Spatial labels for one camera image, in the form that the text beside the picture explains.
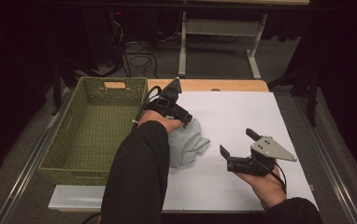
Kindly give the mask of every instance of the black sleeve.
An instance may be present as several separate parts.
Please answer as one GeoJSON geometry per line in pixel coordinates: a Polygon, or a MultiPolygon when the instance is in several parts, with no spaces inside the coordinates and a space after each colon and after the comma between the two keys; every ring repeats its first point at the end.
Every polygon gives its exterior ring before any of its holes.
{"type": "Polygon", "coordinates": [[[158,224],[164,205],[170,147],[165,127],[148,121],[121,143],[101,206],[101,224],[158,224]]]}
{"type": "Polygon", "coordinates": [[[316,206],[303,198],[292,198],[265,213],[268,224],[322,224],[316,206]]]}

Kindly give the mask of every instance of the woven basket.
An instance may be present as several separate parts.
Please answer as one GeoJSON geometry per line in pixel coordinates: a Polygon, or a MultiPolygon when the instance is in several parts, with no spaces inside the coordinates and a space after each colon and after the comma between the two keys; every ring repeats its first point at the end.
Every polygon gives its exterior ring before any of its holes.
{"type": "Polygon", "coordinates": [[[38,171],[57,185],[104,186],[147,92],[146,78],[82,77],[38,171]]]}

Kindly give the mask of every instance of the desk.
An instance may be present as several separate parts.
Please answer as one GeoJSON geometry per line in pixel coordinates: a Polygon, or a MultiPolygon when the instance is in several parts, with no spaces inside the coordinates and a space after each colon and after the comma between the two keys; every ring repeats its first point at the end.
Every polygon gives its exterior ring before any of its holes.
{"type": "MultiPolygon", "coordinates": [[[[150,80],[149,86],[163,86],[169,81],[150,80]]],[[[274,136],[296,155],[273,93],[267,92],[265,83],[259,80],[182,80],[181,84],[184,93],[180,95],[178,104],[199,120],[202,135],[210,138],[211,143],[195,162],[170,169],[164,212],[263,211],[251,187],[226,171],[226,161],[220,155],[219,144],[230,150],[233,156],[249,156],[252,140],[245,135],[245,129],[249,127],[259,134],[274,136]],[[251,83],[258,86],[259,91],[255,91],[251,83]],[[198,90],[216,87],[229,90],[231,85],[236,88],[235,91],[189,91],[197,89],[196,86],[198,90]]],[[[315,203],[300,163],[280,161],[279,164],[291,183],[288,185],[288,196],[307,198],[315,203]]],[[[104,189],[98,186],[56,186],[49,208],[60,211],[99,211],[104,189]]]]}
{"type": "MultiPolygon", "coordinates": [[[[264,4],[264,5],[295,5],[304,6],[309,4],[309,0],[188,0],[188,2],[219,2],[238,4],[264,4]]],[[[250,69],[254,79],[261,79],[260,71],[255,61],[255,52],[260,43],[261,35],[266,23],[267,14],[262,14],[259,21],[218,21],[187,19],[187,12],[182,12],[181,23],[181,48],[178,61],[178,75],[185,76],[187,48],[187,34],[197,35],[232,35],[232,36],[252,36],[254,38],[251,49],[246,50],[250,69]]]]}

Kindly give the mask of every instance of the crumpled cloth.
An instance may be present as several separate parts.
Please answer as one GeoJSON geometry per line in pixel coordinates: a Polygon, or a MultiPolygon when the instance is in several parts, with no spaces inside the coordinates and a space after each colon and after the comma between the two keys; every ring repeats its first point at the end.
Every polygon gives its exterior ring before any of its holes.
{"type": "Polygon", "coordinates": [[[196,155],[202,154],[209,144],[210,140],[201,136],[201,124],[193,118],[185,129],[180,127],[169,134],[169,166],[178,168],[195,161],[196,155]]]}

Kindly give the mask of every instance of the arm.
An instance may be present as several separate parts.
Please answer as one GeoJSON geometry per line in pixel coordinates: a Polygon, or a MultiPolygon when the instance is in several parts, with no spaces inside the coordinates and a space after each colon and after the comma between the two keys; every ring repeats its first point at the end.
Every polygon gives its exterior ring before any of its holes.
{"type": "Polygon", "coordinates": [[[111,166],[100,223],[161,222],[167,188],[167,132],[181,123],[146,111],[138,128],[121,143],[111,166]]]}
{"type": "MultiPolygon", "coordinates": [[[[278,175],[278,168],[273,171],[278,175]]],[[[268,224],[320,224],[321,217],[315,205],[302,198],[287,199],[280,183],[272,175],[253,176],[236,174],[251,185],[265,209],[268,224]]]]}

